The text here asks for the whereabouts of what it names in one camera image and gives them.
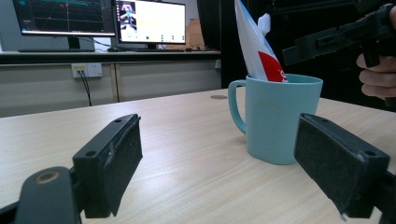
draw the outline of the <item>wooden table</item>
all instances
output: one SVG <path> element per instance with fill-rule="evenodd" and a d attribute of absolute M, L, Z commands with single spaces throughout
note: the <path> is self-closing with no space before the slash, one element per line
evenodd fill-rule
<path fill-rule="evenodd" d="M 298 163 L 252 158 L 233 124 L 226 90 L 0 119 L 0 207 L 19 199 L 23 181 L 72 156 L 111 120 L 137 113 L 143 160 L 117 217 L 84 223 L 345 223 Z M 238 89 L 244 105 L 244 89 Z M 320 99 L 319 116 L 396 157 L 396 114 Z M 395 161 L 389 170 L 394 173 Z M 347 223 L 378 223 L 347 219 Z"/>

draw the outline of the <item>monitor stand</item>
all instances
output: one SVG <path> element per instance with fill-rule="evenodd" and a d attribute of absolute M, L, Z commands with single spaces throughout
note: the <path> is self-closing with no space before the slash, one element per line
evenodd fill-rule
<path fill-rule="evenodd" d="M 156 49 L 157 45 L 156 44 L 147 44 L 147 49 Z"/>
<path fill-rule="evenodd" d="M 80 49 L 79 39 L 77 37 L 69 36 L 69 37 L 67 37 L 67 42 L 69 43 L 70 49 Z"/>

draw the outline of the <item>hand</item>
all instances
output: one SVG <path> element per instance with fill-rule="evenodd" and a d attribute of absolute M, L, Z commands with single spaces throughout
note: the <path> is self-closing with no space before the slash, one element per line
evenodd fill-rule
<path fill-rule="evenodd" d="M 393 28 L 396 29 L 396 7 L 390 11 L 389 18 Z M 367 68 L 361 54 L 356 64 L 365 68 L 359 75 L 359 79 L 363 83 L 361 91 L 365 95 L 381 99 L 396 97 L 396 57 L 380 56 L 379 65 Z"/>

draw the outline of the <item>computer monitor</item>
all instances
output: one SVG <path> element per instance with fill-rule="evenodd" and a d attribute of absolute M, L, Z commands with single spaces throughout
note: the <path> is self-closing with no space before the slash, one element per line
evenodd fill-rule
<path fill-rule="evenodd" d="M 70 49 L 79 37 L 115 36 L 111 0 L 13 0 L 22 35 L 67 36 Z"/>
<path fill-rule="evenodd" d="M 115 14 L 120 44 L 186 44 L 185 4 L 116 0 Z"/>

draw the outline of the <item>mug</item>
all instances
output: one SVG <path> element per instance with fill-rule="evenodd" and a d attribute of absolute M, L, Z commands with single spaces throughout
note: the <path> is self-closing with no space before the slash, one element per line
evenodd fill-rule
<path fill-rule="evenodd" d="M 299 117 L 315 114 L 323 85 L 317 77 L 286 74 L 289 82 L 271 82 L 247 76 L 228 88 L 233 122 L 247 137 L 247 151 L 272 164 L 292 164 Z M 244 122 L 236 102 L 236 88 L 246 87 Z"/>

